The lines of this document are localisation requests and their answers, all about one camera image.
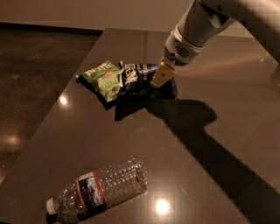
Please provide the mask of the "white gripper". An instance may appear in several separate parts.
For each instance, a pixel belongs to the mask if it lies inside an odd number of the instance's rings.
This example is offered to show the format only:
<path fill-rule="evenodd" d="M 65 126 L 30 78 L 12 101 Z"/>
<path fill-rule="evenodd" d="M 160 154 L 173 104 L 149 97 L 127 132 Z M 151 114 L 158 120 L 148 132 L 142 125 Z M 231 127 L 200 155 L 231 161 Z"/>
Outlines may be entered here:
<path fill-rule="evenodd" d="M 165 42 L 163 61 L 159 63 L 150 85 L 153 88 L 161 88 L 176 75 L 175 65 L 190 64 L 202 49 L 202 33 L 177 24 Z"/>

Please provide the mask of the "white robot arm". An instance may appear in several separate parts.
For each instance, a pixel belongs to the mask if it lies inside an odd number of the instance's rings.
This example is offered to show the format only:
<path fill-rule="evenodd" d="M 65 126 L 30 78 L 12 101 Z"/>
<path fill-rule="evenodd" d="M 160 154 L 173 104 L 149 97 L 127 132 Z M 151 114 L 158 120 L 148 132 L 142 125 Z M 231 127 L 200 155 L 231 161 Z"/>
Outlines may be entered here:
<path fill-rule="evenodd" d="M 161 88 L 190 64 L 215 35 L 238 22 L 280 61 L 280 0 L 193 0 L 164 44 L 164 54 L 150 85 Z"/>

